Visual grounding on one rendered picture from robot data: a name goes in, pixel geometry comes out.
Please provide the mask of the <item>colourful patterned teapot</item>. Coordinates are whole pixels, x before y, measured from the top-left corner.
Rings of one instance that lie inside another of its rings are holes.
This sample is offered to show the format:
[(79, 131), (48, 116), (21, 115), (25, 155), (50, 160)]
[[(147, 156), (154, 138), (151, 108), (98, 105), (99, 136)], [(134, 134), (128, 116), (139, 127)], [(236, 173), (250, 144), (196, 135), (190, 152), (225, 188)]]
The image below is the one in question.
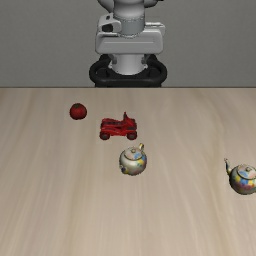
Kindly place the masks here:
[(141, 174), (147, 165), (144, 144), (125, 149), (119, 156), (119, 168), (123, 174), (136, 176)]
[(256, 193), (256, 168), (247, 164), (231, 167), (227, 158), (224, 159), (226, 173), (231, 188), (240, 195)]

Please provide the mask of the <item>red tomato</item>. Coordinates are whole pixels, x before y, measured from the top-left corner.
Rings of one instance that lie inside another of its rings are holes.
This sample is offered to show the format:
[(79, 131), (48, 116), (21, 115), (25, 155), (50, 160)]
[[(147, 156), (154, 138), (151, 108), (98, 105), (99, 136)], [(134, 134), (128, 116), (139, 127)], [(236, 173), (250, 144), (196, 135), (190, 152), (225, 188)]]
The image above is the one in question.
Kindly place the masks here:
[(69, 114), (74, 120), (82, 120), (87, 116), (87, 109), (81, 103), (74, 103), (70, 108)]

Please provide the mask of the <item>red toy car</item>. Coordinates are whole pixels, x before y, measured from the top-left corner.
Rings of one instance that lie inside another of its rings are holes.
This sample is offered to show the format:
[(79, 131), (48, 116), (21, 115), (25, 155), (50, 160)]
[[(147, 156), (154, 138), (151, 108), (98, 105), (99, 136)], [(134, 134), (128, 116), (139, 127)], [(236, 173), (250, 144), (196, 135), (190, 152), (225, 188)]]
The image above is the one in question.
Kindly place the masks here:
[(137, 123), (127, 113), (123, 114), (122, 120), (104, 118), (101, 121), (99, 137), (108, 140), (111, 136), (125, 136), (128, 140), (137, 138)]

